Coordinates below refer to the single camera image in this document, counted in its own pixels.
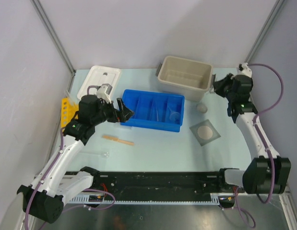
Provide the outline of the white evaporating dish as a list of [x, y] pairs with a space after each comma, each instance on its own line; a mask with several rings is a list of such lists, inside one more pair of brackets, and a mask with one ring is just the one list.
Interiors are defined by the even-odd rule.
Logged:
[[199, 104], [196, 105], [196, 110], [199, 111], [200, 113], [205, 114], [205, 113], [207, 113], [208, 108], [207, 108], [207, 106], [205, 104], [199, 103]]

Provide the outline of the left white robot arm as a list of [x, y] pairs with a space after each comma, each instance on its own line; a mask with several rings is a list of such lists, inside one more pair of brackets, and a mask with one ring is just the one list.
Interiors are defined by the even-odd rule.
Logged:
[[61, 183], [68, 166], [84, 148], [95, 127], [103, 122], [125, 123], [134, 112], [126, 107], [121, 98], [117, 99], [118, 109], [111, 100], [96, 95], [85, 95], [79, 102], [79, 110], [73, 119], [60, 130], [60, 144], [39, 175], [29, 186], [21, 185], [18, 193], [23, 194], [25, 221], [34, 216], [47, 223], [55, 222], [65, 205], [80, 192], [96, 191], [101, 180], [97, 170], [85, 167], [66, 183]]

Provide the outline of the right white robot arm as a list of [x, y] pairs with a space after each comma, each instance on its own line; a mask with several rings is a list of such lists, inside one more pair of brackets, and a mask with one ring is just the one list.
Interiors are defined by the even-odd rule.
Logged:
[[246, 170], [221, 169], [216, 187], [228, 192], [234, 185], [248, 194], [282, 194], [285, 190], [291, 162], [282, 158], [265, 134], [255, 105], [250, 101], [251, 77], [228, 74], [213, 83], [214, 92], [228, 101], [227, 114], [241, 131], [252, 158]]

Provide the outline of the clear glass test tube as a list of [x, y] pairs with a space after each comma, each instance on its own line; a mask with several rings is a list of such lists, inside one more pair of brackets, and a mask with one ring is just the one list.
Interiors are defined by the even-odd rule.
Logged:
[[66, 98], [68, 99], [69, 104], [71, 104], [72, 106], [75, 105], [75, 100], [74, 98], [71, 96], [71, 94], [69, 93], [68, 90], [64, 91]]

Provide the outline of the wire gauze with ceramic centre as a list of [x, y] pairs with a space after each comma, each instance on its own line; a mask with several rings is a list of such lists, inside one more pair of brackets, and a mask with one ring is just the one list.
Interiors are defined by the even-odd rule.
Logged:
[[201, 146], [221, 137], [209, 119], [190, 126], [190, 131]]

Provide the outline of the wooden test tube clamp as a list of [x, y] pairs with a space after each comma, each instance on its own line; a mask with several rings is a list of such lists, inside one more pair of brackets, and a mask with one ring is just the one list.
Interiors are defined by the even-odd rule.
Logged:
[[118, 142], [118, 143], [122, 143], [122, 144], [125, 144], [125, 145], [134, 146], [133, 142], [127, 141], [127, 140], [122, 140], [122, 139], [119, 139], [119, 138], [114, 137], [114, 136], [103, 135], [102, 138], [107, 139], [107, 140], [111, 140], [111, 141], [115, 141], [115, 142]]

